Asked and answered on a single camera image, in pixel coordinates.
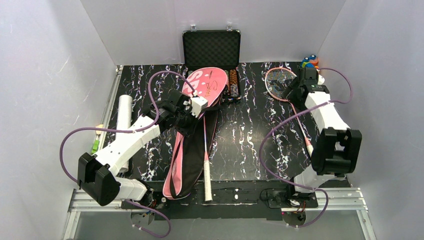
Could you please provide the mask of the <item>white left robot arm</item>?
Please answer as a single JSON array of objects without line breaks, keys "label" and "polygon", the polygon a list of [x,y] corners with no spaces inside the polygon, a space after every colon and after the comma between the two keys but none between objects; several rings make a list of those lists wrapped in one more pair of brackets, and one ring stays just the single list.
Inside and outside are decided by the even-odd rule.
[{"label": "white left robot arm", "polygon": [[118,177],[120,169],[148,142],[169,129],[181,135],[194,133],[200,118],[214,101],[198,92],[172,90],[165,100],[153,102],[118,139],[78,160],[77,184],[100,206],[114,200],[140,201],[149,191],[141,180]]}]

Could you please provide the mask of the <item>pink racket bag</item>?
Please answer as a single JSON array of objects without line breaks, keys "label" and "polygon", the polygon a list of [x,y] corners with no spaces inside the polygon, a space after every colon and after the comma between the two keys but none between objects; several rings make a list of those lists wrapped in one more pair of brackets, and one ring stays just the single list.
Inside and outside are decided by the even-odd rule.
[{"label": "pink racket bag", "polygon": [[228,83],[225,71],[218,67],[204,67],[193,71],[183,85],[182,92],[191,95],[196,90],[198,95],[208,100],[207,110],[201,114],[195,132],[184,136],[176,134],[170,167],[162,194],[169,200],[187,197],[200,177],[204,177],[204,122],[208,156],[215,137],[218,110],[221,106],[222,94]]}]

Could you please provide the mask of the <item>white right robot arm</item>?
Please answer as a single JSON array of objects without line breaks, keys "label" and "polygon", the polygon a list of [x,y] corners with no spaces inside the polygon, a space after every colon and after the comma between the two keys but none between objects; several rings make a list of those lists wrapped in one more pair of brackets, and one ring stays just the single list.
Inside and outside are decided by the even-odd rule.
[{"label": "white right robot arm", "polygon": [[297,109],[311,113],[319,130],[310,166],[292,180],[298,194],[313,193],[328,180],[353,173],[362,143],[362,133],[342,120],[319,77],[316,68],[301,67],[287,95]]}]

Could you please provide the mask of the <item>white shuttlecock tube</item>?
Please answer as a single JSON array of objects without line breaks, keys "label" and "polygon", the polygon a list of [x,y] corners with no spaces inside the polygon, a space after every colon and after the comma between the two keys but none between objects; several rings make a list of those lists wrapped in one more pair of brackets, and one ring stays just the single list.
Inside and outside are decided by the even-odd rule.
[{"label": "white shuttlecock tube", "polygon": [[132,122],[132,102],[133,99],[130,95],[121,95],[118,101],[117,109],[117,130],[127,130]]}]

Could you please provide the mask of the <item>pink badminton racket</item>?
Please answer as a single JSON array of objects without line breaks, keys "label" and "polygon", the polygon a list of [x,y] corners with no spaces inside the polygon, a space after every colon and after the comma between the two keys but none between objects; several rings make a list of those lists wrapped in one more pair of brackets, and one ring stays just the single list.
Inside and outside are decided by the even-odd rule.
[{"label": "pink badminton racket", "polygon": [[296,77],[295,73],[285,67],[274,67],[266,72],[264,80],[268,94],[278,101],[288,103],[295,115],[297,114],[296,108],[287,99],[288,93],[285,91],[290,91],[289,85]]},{"label": "pink badminton racket", "polygon": [[204,200],[210,202],[213,200],[212,185],[210,176],[210,161],[207,143],[206,117],[203,117],[203,139],[204,139],[204,160],[203,160],[203,178],[204,178]]}]

